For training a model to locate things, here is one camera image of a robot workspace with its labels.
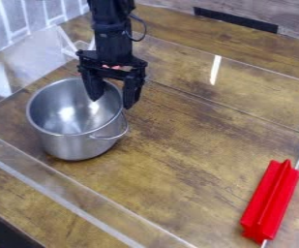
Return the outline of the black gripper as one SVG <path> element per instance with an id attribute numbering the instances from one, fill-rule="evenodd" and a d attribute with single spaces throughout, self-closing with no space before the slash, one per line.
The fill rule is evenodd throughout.
<path id="1" fill-rule="evenodd" d="M 148 62 L 130 55 L 125 61 L 108 63 L 97 58 L 93 50 L 77 50 L 77 72 L 89 99 L 96 102 L 104 95 L 102 78 L 122 80 L 122 107 L 129 109 L 140 100 Z"/>

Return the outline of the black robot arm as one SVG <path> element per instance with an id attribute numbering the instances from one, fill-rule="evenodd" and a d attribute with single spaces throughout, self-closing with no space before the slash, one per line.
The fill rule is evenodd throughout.
<path id="1" fill-rule="evenodd" d="M 81 75 L 86 95 L 97 101 L 104 95 L 105 78 L 122 81 L 122 107 L 129 109 L 138 101 L 145 83 L 148 62 L 132 54 L 132 43 L 142 38 L 132 37 L 130 19 L 144 21 L 130 12 L 133 0 L 86 0 L 92 14 L 94 50 L 78 49 L 77 72 Z"/>

